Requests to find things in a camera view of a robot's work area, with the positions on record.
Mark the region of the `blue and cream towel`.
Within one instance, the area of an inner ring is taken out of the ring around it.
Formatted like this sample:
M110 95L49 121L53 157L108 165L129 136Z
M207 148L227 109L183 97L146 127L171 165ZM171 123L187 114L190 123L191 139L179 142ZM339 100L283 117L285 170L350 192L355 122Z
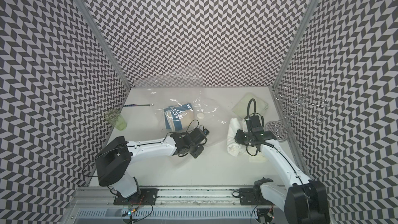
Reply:
M191 103L180 106L169 106L163 109L165 128L172 132L186 129L194 120L194 110Z

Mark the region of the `clear plastic vacuum bag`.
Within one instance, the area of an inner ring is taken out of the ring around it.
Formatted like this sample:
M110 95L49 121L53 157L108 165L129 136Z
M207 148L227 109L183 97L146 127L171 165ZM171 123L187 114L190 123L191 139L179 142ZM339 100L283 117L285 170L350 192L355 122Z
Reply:
M192 74L164 74L138 79L151 109L166 132L209 131L206 146L226 143L233 115L223 100L206 92L204 80Z

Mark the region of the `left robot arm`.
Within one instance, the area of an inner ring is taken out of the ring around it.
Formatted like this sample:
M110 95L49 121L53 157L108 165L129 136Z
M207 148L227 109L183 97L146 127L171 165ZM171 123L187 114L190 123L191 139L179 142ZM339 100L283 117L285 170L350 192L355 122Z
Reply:
M111 141L94 159L98 184L112 187L124 198L139 193L140 187L127 168L142 160L155 157L197 158L204 150L210 131L197 127L188 132L170 132L164 138L151 141L127 141L119 136Z

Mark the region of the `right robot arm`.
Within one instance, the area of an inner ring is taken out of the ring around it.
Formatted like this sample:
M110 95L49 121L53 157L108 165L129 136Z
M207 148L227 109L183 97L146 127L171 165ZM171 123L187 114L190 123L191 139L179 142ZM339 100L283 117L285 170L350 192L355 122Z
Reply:
M262 118L250 114L245 123L247 131L239 129L235 141L254 147L266 157L284 184L280 187L269 178L257 180L255 188L259 198L282 209L290 224L329 224L331 218L324 184L299 169L284 152L276 136L264 129Z

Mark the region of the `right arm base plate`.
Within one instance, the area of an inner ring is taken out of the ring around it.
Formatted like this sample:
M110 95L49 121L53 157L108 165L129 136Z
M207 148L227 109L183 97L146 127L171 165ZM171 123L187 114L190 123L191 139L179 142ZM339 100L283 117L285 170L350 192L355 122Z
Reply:
M258 188L240 188L238 197L241 205L272 205L273 202L266 200Z

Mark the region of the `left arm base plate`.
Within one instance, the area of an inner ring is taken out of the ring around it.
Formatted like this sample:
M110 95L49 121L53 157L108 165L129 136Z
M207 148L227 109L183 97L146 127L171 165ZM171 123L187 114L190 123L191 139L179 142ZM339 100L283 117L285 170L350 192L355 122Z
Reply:
M131 195L128 198L124 198L120 192L116 192L114 198L115 206L127 206L127 205L155 205L158 197L159 190L157 188L141 188L140 192Z

